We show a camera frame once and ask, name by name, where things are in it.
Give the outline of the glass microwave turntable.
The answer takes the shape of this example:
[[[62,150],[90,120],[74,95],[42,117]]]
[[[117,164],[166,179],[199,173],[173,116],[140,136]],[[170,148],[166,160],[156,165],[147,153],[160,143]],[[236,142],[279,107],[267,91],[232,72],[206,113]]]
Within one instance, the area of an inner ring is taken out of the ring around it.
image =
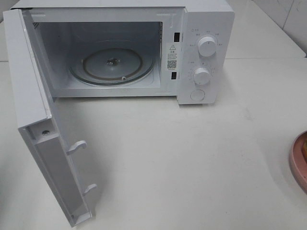
[[[151,72],[154,59],[130,48],[106,48],[75,61],[70,73],[82,82],[115,86],[141,79]]]

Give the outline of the white timer knob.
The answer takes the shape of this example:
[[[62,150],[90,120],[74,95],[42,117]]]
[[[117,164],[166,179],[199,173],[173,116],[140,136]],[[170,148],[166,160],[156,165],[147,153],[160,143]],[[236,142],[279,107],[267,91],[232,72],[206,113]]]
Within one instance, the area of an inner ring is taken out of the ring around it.
[[[198,68],[193,73],[193,79],[196,85],[206,85],[211,80],[211,73],[207,68]]]

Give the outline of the pink round plate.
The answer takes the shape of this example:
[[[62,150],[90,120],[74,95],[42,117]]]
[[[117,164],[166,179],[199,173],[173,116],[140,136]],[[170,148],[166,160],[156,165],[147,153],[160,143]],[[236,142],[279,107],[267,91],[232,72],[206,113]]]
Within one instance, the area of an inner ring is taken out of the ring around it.
[[[303,157],[302,147],[306,139],[306,131],[299,134],[293,141],[289,155],[292,174],[305,193],[307,193],[307,162]]]

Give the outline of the round white door button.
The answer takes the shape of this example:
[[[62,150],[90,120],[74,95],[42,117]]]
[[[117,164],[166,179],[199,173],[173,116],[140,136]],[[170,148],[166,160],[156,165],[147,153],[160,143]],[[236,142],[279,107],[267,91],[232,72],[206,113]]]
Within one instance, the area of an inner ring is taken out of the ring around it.
[[[205,98],[205,92],[203,90],[194,90],[191,94],[190,94],[190,98],[193,101],[202,101]]]

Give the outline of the white warning label sticker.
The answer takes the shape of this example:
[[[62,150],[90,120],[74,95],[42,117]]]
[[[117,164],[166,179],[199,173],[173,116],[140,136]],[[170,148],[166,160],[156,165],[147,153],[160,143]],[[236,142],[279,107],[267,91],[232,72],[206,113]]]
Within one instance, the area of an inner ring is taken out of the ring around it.
[[[178,52],[179,48],[177,43],[167,43],[165,52],[165,67],[167,70],[177,71]]]

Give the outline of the burger with lettuce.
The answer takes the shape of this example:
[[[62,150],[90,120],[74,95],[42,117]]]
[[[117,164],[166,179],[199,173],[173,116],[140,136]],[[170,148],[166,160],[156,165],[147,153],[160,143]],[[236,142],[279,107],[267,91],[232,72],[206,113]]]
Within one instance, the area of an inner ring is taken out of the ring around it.
[[[307,162],[307,140],[304,141],[304,144],[302,147],[302,154],[303,154],[305,161]]]

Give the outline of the white microwave oven body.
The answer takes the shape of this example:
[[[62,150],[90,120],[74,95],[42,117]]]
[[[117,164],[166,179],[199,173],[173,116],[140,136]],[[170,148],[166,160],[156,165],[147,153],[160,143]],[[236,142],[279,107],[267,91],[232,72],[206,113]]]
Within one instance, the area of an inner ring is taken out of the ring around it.
[[[224,0],[21,0],[14,9],[28,10],[40,26],[53,98],[174,96],[179,104],[214,103],[235,17]],[[217,47],[202,57],[197,42],[206,35]],[[167,43],[178,44],[177,71],[165,67]],[[72,63],[106,48],[150,55],[154,67],[115,86],[85,83],[70,73]],[[198,68],[210,71],[208,84],[195,84]],[[193,101],[194,90],[203,90],[205,98]]]

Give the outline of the white microwave door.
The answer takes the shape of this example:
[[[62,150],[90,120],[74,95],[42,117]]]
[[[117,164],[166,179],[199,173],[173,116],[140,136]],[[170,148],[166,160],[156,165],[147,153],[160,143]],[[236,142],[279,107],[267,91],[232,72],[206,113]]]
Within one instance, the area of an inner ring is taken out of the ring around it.
[[[48,58],[40,26],[28,10],[5,11],[4,27],[18,131],[71,226],[92,217],[72,155],[84,140],[67,143],[47,84]]]

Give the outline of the upper white power knob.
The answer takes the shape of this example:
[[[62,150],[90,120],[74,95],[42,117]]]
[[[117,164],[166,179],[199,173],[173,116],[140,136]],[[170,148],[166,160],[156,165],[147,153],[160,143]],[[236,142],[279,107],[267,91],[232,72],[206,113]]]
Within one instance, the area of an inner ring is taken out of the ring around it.
[[[198,52],[202,57],[209,57],[216,52],[217,41],[213,36],[206,35],[197,42]]]

